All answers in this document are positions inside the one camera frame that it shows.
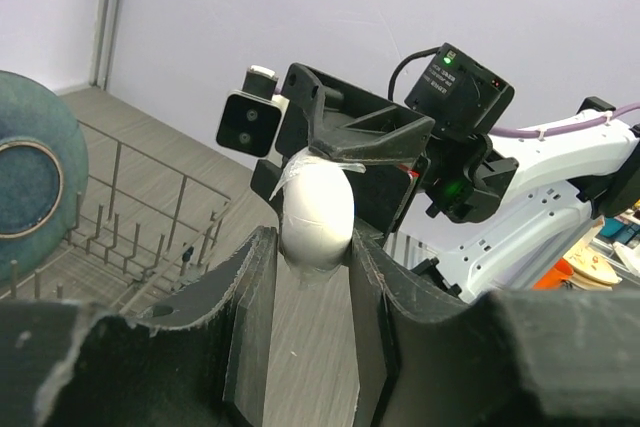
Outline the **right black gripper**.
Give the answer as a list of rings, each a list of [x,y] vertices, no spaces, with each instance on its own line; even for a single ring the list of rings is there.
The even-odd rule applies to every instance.
[[[271,193],[287,159],[304,148],[334,162],[368,165],[345,175],[357,227],[384,245],[404,219],[419,179],[418,171],[394,165],[412,164],[424,153],[435,121],[301,63],[289,66],[282,95],[289,101],[276,139],[283,160],[258,161],[251,189],[279,213],[282,195]]]

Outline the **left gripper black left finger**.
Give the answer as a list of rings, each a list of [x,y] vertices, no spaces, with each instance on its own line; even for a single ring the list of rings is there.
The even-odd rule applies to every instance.
[[[261,425],[277,251],[276,230],[259,227],[139,317],[92,302],[3,302],[2,424]]]

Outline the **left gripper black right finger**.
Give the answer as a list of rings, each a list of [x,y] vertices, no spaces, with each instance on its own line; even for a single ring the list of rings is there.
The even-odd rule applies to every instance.
[[[357,426],[635,426],[634,291],[491,291],[465,304],[352,240]]]

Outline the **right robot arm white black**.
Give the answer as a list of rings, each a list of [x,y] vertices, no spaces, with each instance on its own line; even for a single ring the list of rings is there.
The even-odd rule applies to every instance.
[[[507,81],[451,44],[422,57],[403,103],[301,64],[283,92],[273,71],[247,71],[246,119],[282,158],[272,179],[262,158],[252,186],[281,203],[281,252],[302,285],[346,263],[357,221],[388,237],[425,196],[436,257],[420,272],[465,302],[528,289],[592,220],[638,197],[639,135],[620,109],[592,97],[572,117],[500,129]]]

